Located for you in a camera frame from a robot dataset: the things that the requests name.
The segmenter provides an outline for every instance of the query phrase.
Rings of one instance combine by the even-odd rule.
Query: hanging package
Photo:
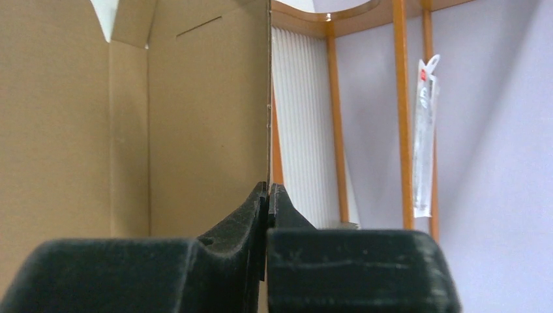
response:
[[[432,204],[436,98],[439,91],[438,79],[432,73],[439,60],[440,55],[432,57],[428,64],[419,60],[413,130],[413,212],[415,218],[430,217]]]

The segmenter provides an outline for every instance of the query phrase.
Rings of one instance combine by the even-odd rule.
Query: plastic package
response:
[[[432,205],[432,170],[438,79],[433,75],[440,60],[435,55],[428,64],[419,61],[417,99],[413,130],[413,212],[415,218],[430,217]]]

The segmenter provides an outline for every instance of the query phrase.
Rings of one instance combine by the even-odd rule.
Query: clear plastic packaging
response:
[[[415,218],[430,217],[432,205],[432,170],[438,79],[433,75],[440,60],[435,55],[428,64],[419,61],[417,99],[413,130],[413,212]]]

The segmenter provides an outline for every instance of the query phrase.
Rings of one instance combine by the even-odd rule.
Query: white hang tab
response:
[[[425,64],[419,60],[417,98],[413,127],[413,213],[415,218],[430,217],[432,205],[432,170],[434,134],[436,132],[436,99],[439,87],[434,69],[440,61],[435,55]]]

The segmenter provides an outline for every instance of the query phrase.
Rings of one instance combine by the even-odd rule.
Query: wooden pole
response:
[[[277,102],[275,101],[275,90],[271,91],[273,98],[273,107],[271,108],[272,121],[271,131],[273,137],[273,183],[284,184],[284,175],[282,174],[282,159],[280,157],[280,137],[278,135],[278,120],[277,120]]]
[[[348,211],[348,189],[346,182],[346,160],[344,158],[344,134],[342,132],[342,112],[340,109],[340,86],[338,82],[338,63],[336,60],[336,38],[332,22],[327,32],[327,54],[332,105],[332,122],[334,129],[334,152],[336,158],[336,178],[338,179],[338,200],[340,204],[340,221],[350,221]]]
[[[413,164],[411,142],[411,113],[409,107],[409,77],[407,62],[407,30],[405,0],[392,0],[394,46],[396,59],[396,88],[398,95],[398,124],[403,201],[403,228],[413,229]]]
[[[423,35],[425,41],[425,61],[428,62],[434,56],[434,43],[432,40],[432,13],[430,3],[423,5]],[[437,140],[434,137],[434,163],[432,164],[432,203],[430,205],[430,220],[428,226],[430,235],[438,242],[440,238],[440,223],[438,210],[438,154],[436,152]]]

